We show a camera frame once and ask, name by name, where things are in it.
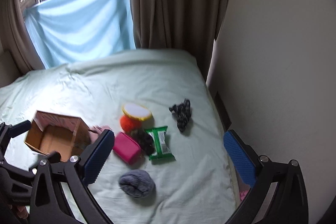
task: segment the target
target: blue gripper pad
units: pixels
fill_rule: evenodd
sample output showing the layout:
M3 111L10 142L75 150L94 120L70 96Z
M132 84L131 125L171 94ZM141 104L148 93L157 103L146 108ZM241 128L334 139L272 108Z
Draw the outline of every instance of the blue gripper pad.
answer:
M94 183L102 169L107 157L112 151L114 145L114 133L109 130L109 132L104 136L99 145L91 154L90 158L86 161L83 166L84 178L83 184L88 186Z
M252 188L256 182L256 172L253 163L230 131L224 134L223 141L224 147L232 159L241 179Z

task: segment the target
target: bed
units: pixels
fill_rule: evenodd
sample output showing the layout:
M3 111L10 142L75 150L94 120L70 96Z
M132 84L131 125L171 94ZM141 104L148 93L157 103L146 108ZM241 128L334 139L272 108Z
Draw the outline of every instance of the bed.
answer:
M168 107L189 98L192 120L181 134ZM175 161L153 164L146 158L127 166L113 152L89 189L115 223L225 223L238 206L239 190L223 147L218 113L195 59L179 50L125 51L108 58L31 71L0 89L0 121L32 120L36 110L81 117L88 126L109 125L117 134L122 105L136 102L153 113L144 127L168 126ZM37 153L12 139L8 163L27 170ZM146 170L156 192L132 199L118 187L131 168ZM63 185L75 217L85 222Z

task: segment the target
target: dark furry object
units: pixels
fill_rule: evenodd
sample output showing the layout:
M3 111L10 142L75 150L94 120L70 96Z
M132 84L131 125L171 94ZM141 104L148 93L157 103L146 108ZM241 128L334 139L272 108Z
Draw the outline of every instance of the dark furry object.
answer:
M169 108L171 113L176 115L177 128L180 132L184 132L191 118L190 100L184 99L184 102L179 105L173 105Z
M133 130L131 132L131 137L139 144L140 148L145 151L147 156L152 155L155 152L152 136L142 129Z

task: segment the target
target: cardboard box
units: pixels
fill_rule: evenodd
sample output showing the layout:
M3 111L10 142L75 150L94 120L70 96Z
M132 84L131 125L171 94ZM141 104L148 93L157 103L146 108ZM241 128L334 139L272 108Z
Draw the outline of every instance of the cardboard box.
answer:
M61 161L80 155L90 144L89 127L79 117L37 111L25 144L38 153L61 154Z

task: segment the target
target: brown curtain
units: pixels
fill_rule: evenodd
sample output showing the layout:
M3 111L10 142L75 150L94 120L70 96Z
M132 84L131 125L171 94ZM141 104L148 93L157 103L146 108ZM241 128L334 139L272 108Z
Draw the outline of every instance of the brown curtain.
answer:
M28 35L19 0L0 0L0 37L3 49L9 50L23 75L44 68Z
M136 47L178 48L206 79L227 0L130 0Z

